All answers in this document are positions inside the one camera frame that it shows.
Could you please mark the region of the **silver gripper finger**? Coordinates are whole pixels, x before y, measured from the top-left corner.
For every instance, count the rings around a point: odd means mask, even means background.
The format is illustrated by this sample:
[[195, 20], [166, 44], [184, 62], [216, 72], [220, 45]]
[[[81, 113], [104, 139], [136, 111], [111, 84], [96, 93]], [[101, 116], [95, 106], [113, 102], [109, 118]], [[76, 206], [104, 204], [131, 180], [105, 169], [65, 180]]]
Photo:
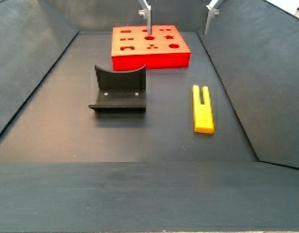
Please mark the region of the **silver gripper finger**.
[[207, 13], [207, 19], [206, 19], [203, 34], [208, 33], [210, 26], [211, 26], [211, 20], [212, 20], [212, 18], [215, 16], [219, 15], [219, 9], [216, 8], [218, 3], [219, 3], [219, 0], [211, 0], [211, 2], [206, 5], [206, 7], [208, 9], [208, 13]]
[[142, 10], [139, 11], [139, 15], [146, 20], [147, 25], [147, 34], [152, 34], [152, 7], [148, 5], [147, 0], [139, 0], [139, 4], [142, 6]]

